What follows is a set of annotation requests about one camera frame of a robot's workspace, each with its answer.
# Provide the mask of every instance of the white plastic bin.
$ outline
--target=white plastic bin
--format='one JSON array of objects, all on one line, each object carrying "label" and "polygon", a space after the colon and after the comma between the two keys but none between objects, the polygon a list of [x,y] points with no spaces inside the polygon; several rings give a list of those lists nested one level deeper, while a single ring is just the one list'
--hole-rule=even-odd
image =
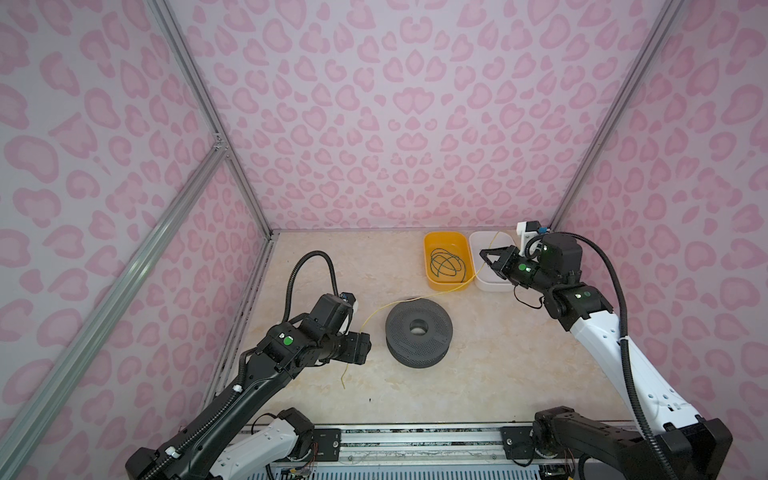
[{"label": "white plastic bin", "polygon": [[485,264],[480,257],[480,250],[486,248],[499,248],[509,247],[515,244],[512,237],[504,232],[498,232],[494,240],[496,232],[474,232],[469,236],[469,249],[472,252],[472,265],[475,268],[475,272],[478,275],[475,277],[475,283],[480,290],[486,292],[511,292],[514,286],[509,283],[509,280],[502,280],[499,278],[489,266],[480,267]]}]

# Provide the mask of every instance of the beige floor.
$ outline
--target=beige floor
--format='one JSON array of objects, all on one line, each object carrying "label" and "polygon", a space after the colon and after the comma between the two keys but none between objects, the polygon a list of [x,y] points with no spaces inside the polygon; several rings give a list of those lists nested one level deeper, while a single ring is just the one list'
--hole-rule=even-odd
[{"label": "beige floor", "polygon": [[[352,330],[381,305],[434,293],[424,271],[424,234],[280,234],[241,348],[255,346],[281,320],[290,271],[311,250],[331,256],[339,291],[360,301]],[[308,312],[330,291],[325,261],[312,258],[296,280],[291,316]],[[518,288],[518,295],[538,303],[535,292]],[[595,361],[545,310],[475,285],[433,300],[454,328],[450,350],[436,366],[410,369],[390,355],[384,333],[389,307],[366,325],[373,347],[364,366],[349,367],[346,390],[339,381],[344,365],[331,362],[305,369],[260,413],[293,406],[315,423],[500,422],[530,421],[538,410],[566,405],[597,420],[631,418]]]}]

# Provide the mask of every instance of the black cable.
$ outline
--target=black cable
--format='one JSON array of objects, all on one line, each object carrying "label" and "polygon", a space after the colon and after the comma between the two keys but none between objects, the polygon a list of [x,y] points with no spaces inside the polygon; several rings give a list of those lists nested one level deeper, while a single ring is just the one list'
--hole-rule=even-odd
[{"label": "black cable", "polygon": [[546,235],[546,233],[540,233],[539,235],[536,235],[535,237],[532,237],[525,244],[525,248],[523,248],[523,255],[525,255],[525,258],[527,258],[529,260],[533,260],[534,257],[531,255],[531,245],[533,245],[534,243],[536,243],[539,240],[541,240],[542,238],[544,238],[544,235]]},{"label": "black cable", "polygon": [[581,457],[578,458],[578,480],[586,480],[586,475],[584,475],[584,465],[587,464],[587,460],[590,459],[589,455],[584,453]]},{"label": "black cable", "polygon": [[522,303],[523,305],[530,306],[533,310],[539,310],[540,308],[542,308],[544,306],[544,296],[543,295],[538,298],[538,306],[533,306],[530,303],[526,303],[526,302],[520,300],[518,298],[517,290],[518,290],[518,286],[515,285],[515,288],[512,289],[512,293],[515,295],[515,299],[517,299],[517,301]]},{"label": "black cable", "polygon": [[288,317],[290,316],[290,301],[291,297],[293,296],[293,282],[296,281],[296,275],[299,274],[299,269],[301,269],[301,266],[307,260],[317,256],[326,259],[326,263],[328,263],[328,270],[331,274],[331,286],[333,287],[333,294],[339,296],[339,288],[336,286],[336,271],[333,269],[333,262],[331,261],[331,257],[328,257],[328,253],[325,253],[322,250],[314,250],[309,252],[307,255],[301,257],[298,262],[296,262],[296,266],[293,268],[293,272],[291,272],[290,278],[288,279],[288,288],[286,289],[286,309],[283,313],[284,322],[287,322]]},{"label": "black cable", "polygon": [[250,424],[250,434],[251,435],[253,435],[253,427],[256,426],[256,422],[258,422],[261,417],[266,417],[266,416],[270,416],[273,419],[277,418],[277,415],[272,415],[271,413],[262,413],[261,415],[257,416],[256,419],[253,420],[253,423]]},{"label": "black cable", "polygon": [[[526,446],[526,445],[528,445],[528,443],[527,443],[527,442],[518,442],[518,443],[513,443],[512,445],[510,445],[510,447],[509,447],[509,451],[511,452],[513,449],[516,449],[517,447]],[[514,458],[512,459],[512,461],[513,461],[513,462],[515,463],[515,465],[517,465],[518,467],[527,467],[527,466],[529,466],[531,463],[533,463],[533,458],[534,458],[534,455],[536,455],[536,448],[535,448],[535,446],[534,446],[534,443],[533,443],[533,437],[531,437],[531,444],[530,444],[530,445],[531,445],[531,458],[529,458],[529,459],[528,459],[528,461],[527,461],[526,463],[520,463],[520,462],[518,462],[517,460],[515,460]]]},{"label": "black cable", "polygon": [[659,462],[659,466],[664,471],[664,474],[670,479],[670,480],[677,480],[677,474],[675,473],[674,469],[672,468],[672,464],[670,464],[669,459],[664,454],[664,451],[661,449],[661,445],[659,445],[658,440],[656,440],[656,436],[654,435],[653,430],[650,429],[650,425],[648,425],[648,420],[645,418],[645,413],[643,412],[643,408],[640,404],[640,400],[637,397],[637,390],[634,387],[634,378],[632,376],[632,365],[629,358],[629,328],[627,326],[627,301],[624,298],[624,291],[621,289],[621,283],[619,282],[619,277],[616,274],[616,270],[614,268],[614,265],[611,263],[611,259],[608,258],[608,255],[600,248],[598,245],[593,242],[592,240],[589,240],[587,237],[583,237],[581,235],[578,235],[577,233],[571,233],[571,232],[558,232],[562,233],[564,235],[569,235],[576,240],[580,240],[587,245],[589,245],[592,250],[594,250],[600,258],[603,260],[603,263],[605,263],[605,267],[608,269],[608,274],[611,276],[611,282],[614,284],[614,290],[616,290],[616,297],[619,301],[619,347],[621,348],[621,369],[624,374],[624,384],[627,387],[627,396],[629,397],[629,403],[632,407],[632,412],[634,413],[634,418],[637,420],[637,425],[640,427],[640,431],[643,434],[643,437],[645,438],[645,441],[648,442],[648,446],[650,446],[650,450],[654,453],[654,457]]},{"label": "black cable", "polygon": [[304,465],[301,465],[299,468],[295,468],[295,470],[297,470],[297,471],[299,471],[299,470],[303,470],[303,469],[305,469],[305,468],[306,468],[306,467],[307,467],[307,466],[308,466],[310,463],[314,462],[314,461],[315,461],[315,458],[317,457],[317,449],[318,449],[318,445],[317,445],[315,442],[312,442],[312,443],[310,444],[310,450],[312,451],[312,456],[310,457],[310,459],[309,459],[309,460],[307,460],[307,461],[306,461],[306,463],[305,463]]},{"label": "black cable", "polygon": [[[453,263],[454,260],[458,261],[458,265]],[[455,255],[445,248],[435,248],[432,250],[429,254],[429,269],[432,271],[432,275],[438,279],[441,275],[458,276],[459,273],[462,273],[462,282],[467,278],[467,267],[464,260],[459,255]]]}]

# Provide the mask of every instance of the white arm segment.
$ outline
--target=white arm segment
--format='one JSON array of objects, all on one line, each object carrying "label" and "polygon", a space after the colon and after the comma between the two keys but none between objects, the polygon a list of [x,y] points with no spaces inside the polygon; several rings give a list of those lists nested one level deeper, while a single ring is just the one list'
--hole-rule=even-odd
[{"label": "white arm segment", "polygon": [[226,447],[210,473],[224,480],[245,480],[266,464],[288,456],[298,438],[291,424],[276,419],[255,435]]},{"label": "white arm segment", "polygon": [[[621,369],[619,318],[616,314],[607,311],[592,313],[588,319],[577,320],[571,327],[571,333],[597,360],[621,395],[624,404],[632,412]],[[629,339],[629,352],[637,397],[654,434],[665,432],[664,424],[668,422],[676,428],[698,423],[696,415],[699,412],[677,394],[632,339]]]}]

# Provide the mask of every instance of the yellow plastic bin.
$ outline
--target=yellow plastic bin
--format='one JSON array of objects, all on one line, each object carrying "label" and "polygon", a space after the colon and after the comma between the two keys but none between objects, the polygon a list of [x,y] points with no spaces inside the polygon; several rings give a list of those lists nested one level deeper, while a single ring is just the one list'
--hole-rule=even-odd
[{"label": "yellow plastic bin", "polygon": [[429,286],[444,292],[464,290],[475,274],[467,237],[459,232],[431,232],[424,237],[424,266]]}]

